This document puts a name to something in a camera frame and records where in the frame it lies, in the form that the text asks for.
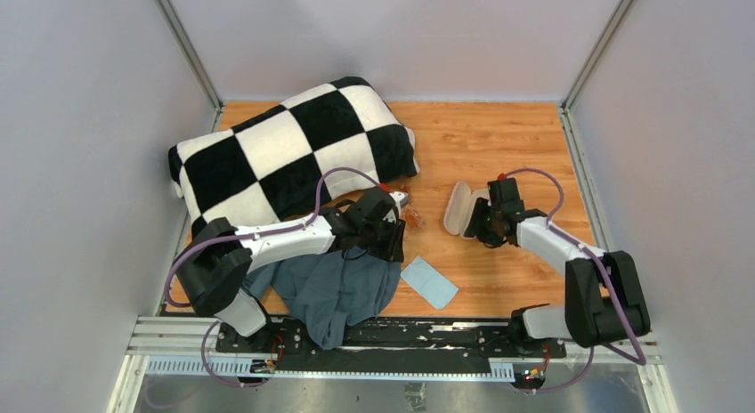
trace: gray wall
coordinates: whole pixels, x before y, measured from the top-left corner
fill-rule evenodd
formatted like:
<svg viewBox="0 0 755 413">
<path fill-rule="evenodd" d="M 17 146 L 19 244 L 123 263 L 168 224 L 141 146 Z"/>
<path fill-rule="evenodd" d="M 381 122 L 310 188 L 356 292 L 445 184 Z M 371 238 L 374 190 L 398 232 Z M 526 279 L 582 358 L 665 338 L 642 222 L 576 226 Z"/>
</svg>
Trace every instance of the gray wall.
<svg viewBox="0 0 755 413">
<path fill-rule="evenodd" d="M 0 411 L 104 411 L 213 111 L 152 0 L 0 0 Z"/>
<path fill-rule="evenodd" d="M 563 99 L 619 0 L 172 0 L 224 99 Z"/>
<path fill-rule="evenodd" d="M 680 411 L 752 411 L 755 0 L 638 0 L 574 109 Z"/>
</svg>

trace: black and white checkered cushion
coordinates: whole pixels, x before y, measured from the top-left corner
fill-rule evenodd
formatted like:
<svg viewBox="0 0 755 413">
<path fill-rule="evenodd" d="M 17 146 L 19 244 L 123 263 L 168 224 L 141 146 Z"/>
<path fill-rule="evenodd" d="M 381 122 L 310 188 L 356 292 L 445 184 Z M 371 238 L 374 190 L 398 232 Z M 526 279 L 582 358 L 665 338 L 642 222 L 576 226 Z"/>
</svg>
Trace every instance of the black and white checkered cushion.
<svg viewBox="0 0 755 413">
<path fill-rule="evenodd" d="M 181 142 L 168 161 L 194 233 L 218 217 L 258 225 L 310 213 L 317 181 L 337 166 L 380 182 L 419 171 L 414 133 L 360 77 L 317 86 L 230 130 Z M 323 203 L 371 184 L 338 172 L 325 186 Z"/>
</svg>

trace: wooden table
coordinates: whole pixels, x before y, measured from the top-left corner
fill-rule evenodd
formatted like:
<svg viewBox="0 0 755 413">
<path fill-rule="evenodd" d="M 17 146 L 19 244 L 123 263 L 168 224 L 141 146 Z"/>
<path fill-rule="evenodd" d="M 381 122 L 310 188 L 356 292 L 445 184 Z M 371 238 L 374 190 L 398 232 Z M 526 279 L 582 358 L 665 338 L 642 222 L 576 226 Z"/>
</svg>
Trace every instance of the wooden table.
<svg viewBox="0 0 755 413">
<path fill-rule="evenodd" d="M 220 129 L 228 129 L 277 103 L 230 102 Z M 412 206 L 426 221 L 422 229 L 407 231 L 406 264 L 417 255 L 450 279 L 459 292 L 437 311 L 403 281 L 384 315 L 507 317 L 532 304 L 560 304 L 564 280 L 552 268 L 520 248 L 489 249 L 480 242 L 451 236 L 442 217 L 451 189 L 463 180 L 475 190 L 501 172 L 523 166 L 543 169 L 564 186 L 566 200 L 555 222 L 578 238 L 592 242 L 588 217 L 580 198 L 572 161 L 556 107 L 546 103 L 391 102 L 398 119 L 417 137 L 418 176 L 406 182 Z M 556 188 L 538 174 L 518 174 L 519 189 L 527 208 L 549 211 L 557 201 Z M 176 281 L 176 301 L 186 296 Z M 271 289 L 263 298 L 269 313 L 287 308 Z"/>
</svg>

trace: blue cloth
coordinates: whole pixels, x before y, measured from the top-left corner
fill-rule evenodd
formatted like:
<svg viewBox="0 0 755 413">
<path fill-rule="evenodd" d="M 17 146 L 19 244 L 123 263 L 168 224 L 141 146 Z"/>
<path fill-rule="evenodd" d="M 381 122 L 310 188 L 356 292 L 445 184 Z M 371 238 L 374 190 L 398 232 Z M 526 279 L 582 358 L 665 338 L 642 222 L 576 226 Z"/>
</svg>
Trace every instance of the blue cloth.
<svg viewBox="0 0 755 413">
<path fill-rule="evenodd" d="M 355 247 L 346 254 L 363 251 Z M 322 349 L 333 349 L 344 342 L 345 326 L 377 316 L 391 302 L 400 274 L 400 263 L 371 255 L 345 261 L 335 252 L 269 264 L 247 275 L 243 287 L 261 299 L 272 285 L 309 337 Z"/>
<path fill-rule="evenodd" d="M 445 308 L 459 291 L 452 282 L 419 256 L 403 270 L 402 279 L 437 310 Z"/>
</svg>

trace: gray floor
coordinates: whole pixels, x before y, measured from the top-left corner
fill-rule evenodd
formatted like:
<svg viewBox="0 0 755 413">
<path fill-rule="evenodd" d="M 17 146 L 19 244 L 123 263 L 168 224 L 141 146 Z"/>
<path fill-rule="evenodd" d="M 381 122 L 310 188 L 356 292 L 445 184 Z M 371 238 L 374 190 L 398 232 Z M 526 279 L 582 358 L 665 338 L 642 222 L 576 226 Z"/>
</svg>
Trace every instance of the gray floor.
<svg viewBox="0 0 755 413">
<path fill-rule="evenodd" d="M 547 385 L 574 375 L 564 364 L 552 363 Z M 143 402 L 137 412 L 647 412 L 642 385 L 633 365 L 595 364 L 575 386 L 534 397 L 506 390 L 506 384 L 366 380 L 273 379 L 260 388 L 231 388 L 208 377 L 153 377 L 154 403 L 176 401 L 197 385 L 202 388 L 176 409 L 153 410 Z"/>
</svg>

